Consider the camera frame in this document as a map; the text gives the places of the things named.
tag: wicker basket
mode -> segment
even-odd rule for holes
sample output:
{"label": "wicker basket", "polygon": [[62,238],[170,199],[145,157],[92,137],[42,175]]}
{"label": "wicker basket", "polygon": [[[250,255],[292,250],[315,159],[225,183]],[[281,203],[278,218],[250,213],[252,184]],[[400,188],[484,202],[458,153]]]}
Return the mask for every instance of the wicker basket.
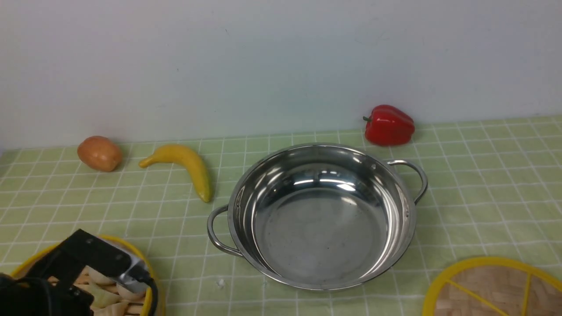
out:
{"label": "wicker basket", "polygon": [[[158,284],[158,280],[156,279],[154,270],[152,269],[152,266],[150,265],[150,263],[148,262],[148,260],[144,257],[144,255],[137,249],[135,248],[133,245],[131,245],[130,243],[117,238],[117,237],[113,237],[113,236],[107,236],[107,235],[100,235],[100,238],[103,238],[107,241],[111,241],[114,243],[117,243],[119,245],[121,245],[122,247],[124,247],[125,249],[127,249],[128,251],[134,253],[134,255],[136,255],[137,257],[141,258],[142,260],[144,260],[144,262],[147,264],[148,266],[148,270],[150,271],[150,274],[152,276],[152,278],[154,278],[156,280],[156,283]],[[43,251],[33,255],[31,258],[29,258],[26,262],[22,263],[19,267],[17,267],[13,272],[12,272],[12,277],[13,278],[21,278],[25,275],[25,273],[27,273],[27,271],[31,268],[31,266],[37,262],[37,260],[39,260],[40,258],[42,258],[45,254],[49,253],[51,250],[53,250],[57,245],[53,245],[49,248],[44,249]],[[52,283],[56,283],[56,280],[53,279],[50,281]],[[88,275],[88,269],[84,269],[82,271],[82,273],[80,274],[80,276],[78,277],[78,279],[76,280],[76,282],[74,282],[75,285],[79,285],[79,284],[88,284],[90,282],[90,277]],[[101,288],[103,288],[106,291],[110,291],[112,293],[117,294],[117,287],[115,285],[100,285]],[[165,299],[165,295],[164,292],[162,290],[162,287],[159,286],[158,287],[158,292],[159,292],[159,297],[160,299],[158,300],[158,309],[157,309],[157,315],[159,316],[164,316],[165,314],[165,305],[164,304],[164,299]],[[150,303],[152,302],[152,291],[150,290],[150,288],[147,290],[146,295],[139,299],[138,301],[132,301],[129,303],[129,306],[127,306],[127,309],[125,310],[125,316],[148,316],[148,310],[150,308]]]}

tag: white grid line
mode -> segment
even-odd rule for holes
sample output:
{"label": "white grid line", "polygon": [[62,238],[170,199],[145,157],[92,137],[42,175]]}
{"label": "white grid line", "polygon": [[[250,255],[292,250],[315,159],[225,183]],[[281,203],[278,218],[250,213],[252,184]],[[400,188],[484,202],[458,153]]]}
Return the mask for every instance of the white grid line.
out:
{"label": "white grid line", "polygon": [[[223,138],[223,143],[221,145],[221,153],[224,153],[224,138]],[[219,172],[217,173],[217,178],[220,176],[220,167],[223,165],[223,155],[220,155],[220,161],[219,161]],[[219,182],[217,181],[216,186],[215,186],[215,192],[217,191],[219,187]],[[215,205],[216,199],[213,200],[212,205],[213,205],[213,209],[216,207]],[[205,256],[203,257],[203,268],[201,269],[201,278],[203,277],[203,275],[205,274],[205,262],[207,261],[207,252],[209,251],[209,239],[207,239],[206,241],[206,246],[205,246]],[[201,282],[199,282],[199,291],[197,292],[197,305],[195,305],[195,311],[193,313],[194,316],[197,316],[197,309],[199,308],[199,298],[201,297],[201,287],[203,285],[203,279],[201,279]]]}
{"label": "white grid line", "polygon": [[[201,149],[201,141],[199,141],[199,144],[198,144],[198,147],[197,147],[197,151],[199,151],[200,149]],[[190,191],[189,191],[189,194],[191,195],[191,192],[193,191],[193,186],[191,186],[191,188],[190,188],[189,190],[190,190]],[[189,206],[189,204],[187,204],[187,206],[185,207],[185,214],[187,214],[187,212],[188,212],[188,206]],[[178,244],[176,245],[175,254],[174,254],[174,256],[172,257],[172,258],[174,258],[174,261],[172,262],[172,267],[171,267],[171,269],[170,269],[170,278],[174,276],[173,274],[174,274],[175,264],[176,264],[176,261],[177,261],[177,259],[178,259],[179,246],[180,246],[180,244],[182,243],[183,229],[184,229],[184,228],[185,228],[185,219],[182,220],[182,227],[180,228],[179,236],[178,236]],[[168,282],[168,287],[167,287],[166,293],[165,293],[165,295],[166,295],[166,298],[165,298],[166,304],[169,304],[168,302],[169,302],[169,299],[170,299],[170,289],[171,289],[171,285],[172,285],[172,281]]]}
{"label": "white grid line", "polygon": [[[35,169],[37,167],[37,163],[39,162],[39,158],[41,157],[41,154],[43,153],[43,150],[41,150],[41,152],[37,155],[37,160],[34,163],[33,168],[31,168],[29,170],[29,174],[31,174],[33,172],[33,169]],[[18,193],[14,195],[12,201],[10,204],[13,204],[13,202],[16,200]],[[38,194],[37,197],[35,198],[35,201],[33,201],[33,204],[27,214],[27,216],[25,217],[24,223],[21,225],[19,231],[17,232],[16,236],[13,238],[13,243],[11,243],[8,247],[8,249],[6,250],[6,253],[4,254],[3,258],[2,258],[2,263],[6,260],[6,258],[8,257],[8,254],[10,253],[10,251],[12,250],[13,246],[15,243],[17,243],[17,239],[20,237],[21,232],[24,230],[24,225],[28,222],[29,217],[31,216],[31,213],[33,211],[33,206],[35,206],[35,203],[37,203],[37,200],[41,197],[41,194]]]}

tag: yellow round tray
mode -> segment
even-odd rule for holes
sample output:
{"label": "yellow round tray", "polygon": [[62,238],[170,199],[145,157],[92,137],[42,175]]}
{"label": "yellow round tray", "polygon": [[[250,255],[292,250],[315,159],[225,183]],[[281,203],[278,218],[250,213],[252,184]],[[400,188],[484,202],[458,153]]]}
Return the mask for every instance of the yellow round tray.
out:
{"label": "yellow round tray", "polygon": [[433,316],[436,309],[446,314],[449,310],[468,311],[472,308],[475,311],[485,309],[495,311],[497,315],[512,316],[513,313],[506,311],[506,306],[511,310],[519,310],[517,315],[525,316],[529,308],[533,308],[529,304],[530,294],[536,294],[531,289],[532,283],[543,289],[548,287],[553,292],[558,290],[555,304],[562,304],[562,299],[558,299],[562,297],[562,282],[543,270],[500,257],[463,260],[445,269],[433,281],[425,296],[423,316]]}
{"label": "yellow round tray", "polygon": [[[118,243],[119,245],[124,246],[128,251],[132,252],[135,256],[141,258],[146,265],[148,266],[148,271],[150,272],[150,275],[152,276],[152,278],[156,281],[156,283],[158,283],[158,280],[156,278],[156,275],[154,273],[154,270],[152,268],[152,266],[150,265],[150,263],[148,262],[148,260],[144,257],[144,255],[142,254],[142,252],[140,252],[135,246],[133,246],[132,244],[114,237],[114,236],[108,236],[108,235],[99,235],[99,238],[103,238],[104,240],[107,241],[111,241],[111,242],[115,242]],[[44,255],[46,255],[47,253],[49,253],[51,250],[53,250],[57,245],[52,245],[40,252],[38,252],[37,254],[33,255],[32,257],[30,257],[28,260],[26,260],[24,263],[22,263],[19,267],[17,267],[11,274],[12,278],[21,278],[25,275],[25,273],[27,273],[27,271],[31,268],[31,266],[37,262],[37,260],[41,259]],[[161,289],[161,287],[158,288],[158,292],[159,292],[159,300],[158,300],[158,309],[157,309],[157,314],[160,316],[164,316],[165,314],[165,305],[164,304],[164,299],[165,299],[165,295],[164,295],[164,291]],[[152,291],[149,288],[146,291],[146,295],[144,297],[144,303],[142,306],[142,310],[140,311],[140,316],[148,316],[148,310],[150,309],[150,303],[152,302]]]}

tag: black cable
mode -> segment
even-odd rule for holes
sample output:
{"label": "black cable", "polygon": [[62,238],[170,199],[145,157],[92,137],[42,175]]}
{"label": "black cable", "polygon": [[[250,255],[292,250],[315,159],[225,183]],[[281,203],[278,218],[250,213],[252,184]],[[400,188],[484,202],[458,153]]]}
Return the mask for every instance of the black cable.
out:
{"label": "black cable", "polygon": [[47,280],[40,279],[40,278],[21,278],[21,279],[17,279],[10,286],[14,286],[19,283],[27,283],[29,285],[38,283],[43,288],[43,291],[45,292],[45,298],[47,299],[47,310],[48,310],[47,315],[56,316],[53,314],[53,305],[54,305],[53,301],[57,300],[58,298],[53,296],[53,293],[51,292],[51,284]]}
{"label": "black cable", "polygon": [[132,267],[129,271],[129,275],[138,282],[145,283],[152,290],[152,301],[150,302],[148,316],[155,316],[156,309],[158,308],[158,286],[156,285],[156,281],[150,276],[150,272],[146,271],[140,265]]}
{"label": "black cable", "polygon": [[155,316],[156,308],[158,307],[158,286],[156,286],[156,281],[154,281],[153,278],[145,281],[145,283],[150,286],[150,289],[152,290],[152,301],[150,303],[150,310],[148,310],[148,315]]}

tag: yellow plastic basket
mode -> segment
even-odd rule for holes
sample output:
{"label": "yellow plastic basket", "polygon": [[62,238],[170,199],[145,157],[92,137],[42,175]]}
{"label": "yellow plastic basket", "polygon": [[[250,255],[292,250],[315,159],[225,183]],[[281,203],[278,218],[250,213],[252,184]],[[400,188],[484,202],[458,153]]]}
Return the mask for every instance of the yellow plastic basket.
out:
{"label": "yellow plastic basket", "polygon": [[[144,255],[133,245],[131,245],[130,243],[117,238],[117,237],[113,237],[113,236],[107,236],[107,235],[99,235],[100,238],[103,238],[104,240],[107,241],[111,241],[114,243],[118,243],[119,245],[122,245],[126,250],[132,252],[134,255],[136,255],[137,257],[141,258],[142,260],[144,260],[144,262],[147,264],[148,266],[148,270],[150,271],[150,274],[152,276],[152,278],[155,279],[156,283],[159,284],[158,280],[156,279],[156,275],[154,273],[154,270],[152,269],[152,266],[150,265],[150,263],[148,262],[148,260],[144,257]],[[40,251],[39,253],[33,255],[32,257],[30,257],[26,262],[22,263],[19,267],[17,267],[11,274],[11,276],[13,278],[21,278],[25,275],[25,273],[27,273],[27,271],[29,271],[29,269],[33,266],[33,264],[35,262],[37,262],[39,259],[41,259],[44,255],[46,255],[47,253],[49,253],[51,250],[53,250],[57,245],[53,245],[50,246],[46,249],[44,249],[43,251]],[[82,272],[82,275],[78,278],[78,280],[76,280],[76,283],[81,283],[81,279],[84,279],[85,275],[84,272]],[[164,316],[165,314],[165,303],[164,303],[164,299],[165,299],[165,295],[164,295],[164,291],[162,290],[161,286],[158,287],[158,292],[159,292],[159,300],[158,300],[158,309],[157,309],[157,314],[159,316]],[[146,295],[144,297],[144,300],[140,301],[140,303],[136,303],[136,302],[132,302],[129,306],[127,311],[125,312],[125,315],[128,314],[138,314],[140,316],[148,316],[148,310],[150,309],[150,304],[152,302],[152,291],[150,290],[150,288],[147,290]]]}

